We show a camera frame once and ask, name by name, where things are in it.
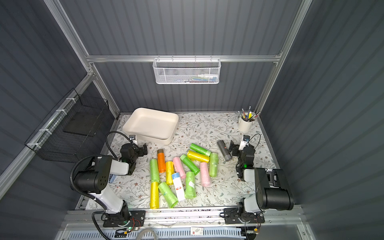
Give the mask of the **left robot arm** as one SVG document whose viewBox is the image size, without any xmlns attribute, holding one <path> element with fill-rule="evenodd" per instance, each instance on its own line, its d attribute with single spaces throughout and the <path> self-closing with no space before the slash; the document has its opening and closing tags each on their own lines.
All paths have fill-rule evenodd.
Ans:
<svg viewBox="0 0 384 240">
<path fill-rule="evenodd" d="M 129 142 L 120 148 L 121 156 L 112 150 L 108 138 L 118 134 Z M 70 173 L 71 188 L 99 204 L 104 227 L 125 227 L 135 223 L 128 204 L 110 188 L 110 176 L 131 176 L 136 169 L 139 157 L 148 154 L 146 144 L 138 146 L 136 136 L 127 136 L 118 131 L 110 131 L 105 136 L 105 145 L 110 155 L 92 155 L 75 163 Z"/>
</svg>

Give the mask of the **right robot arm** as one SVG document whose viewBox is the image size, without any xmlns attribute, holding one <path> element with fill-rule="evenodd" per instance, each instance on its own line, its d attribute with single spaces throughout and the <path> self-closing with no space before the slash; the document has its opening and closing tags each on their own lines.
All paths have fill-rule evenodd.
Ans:
<svg viewBox="0 0 384 240">
<path fill-rule="evenodd" d="M 227 225 L 256 224 L 265 222 L 265 210 L 290 211 L 295 201 L 288 180 L 282 169 L 254 167 L 256 147 L 250 141 L 252 137 L 244 135 L 241 143 L 230 142 L 230 157 L 237 157 L 236 173 L 238 178 L 255 184 L 255 194 L 242 198 L 235 208 L 225 208 L 221 213 Z"/>
</svg>

